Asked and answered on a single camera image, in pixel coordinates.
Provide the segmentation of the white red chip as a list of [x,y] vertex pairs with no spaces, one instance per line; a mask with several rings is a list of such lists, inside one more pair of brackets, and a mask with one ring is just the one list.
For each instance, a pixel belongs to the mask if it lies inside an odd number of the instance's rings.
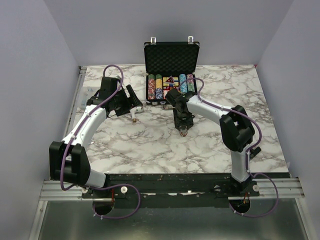
[[179,134],[180,134],[180,136],[182,136],[182,137],[186,137],[187,134],[188,134],[188,129],[181,127],[180,130],[179,130]]

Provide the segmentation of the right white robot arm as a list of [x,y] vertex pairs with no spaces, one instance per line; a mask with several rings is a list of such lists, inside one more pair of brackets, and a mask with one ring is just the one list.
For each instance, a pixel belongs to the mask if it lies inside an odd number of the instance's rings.
[[220,126],[222,141],[231,155],[230,191],[236,196],[247,192],[253,179],[249,162],[261,152],[261,148],[257,144],[252,145],[255,135],[254,122],[245,109],[240,105],[226,108],[200,99],[193,91],[183,94],[175,88],[171,89],[165,98],[173,107],[174,126],[182,137],[193,127],[195,114]]

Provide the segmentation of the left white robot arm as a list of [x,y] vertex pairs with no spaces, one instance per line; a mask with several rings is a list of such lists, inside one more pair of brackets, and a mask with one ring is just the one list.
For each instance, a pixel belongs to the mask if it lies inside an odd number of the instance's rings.
[[143,104],[131,85],[122,87],[118,78],[103,77],[100,89],[86,101],[83,115],[62,141],[49,146],[50,178],[81,187],[93,187],[101,198],[107,197],[111,185],[106,174],[91,168],[86,149],[98,127],[109,117],[134,115],[142,111]]

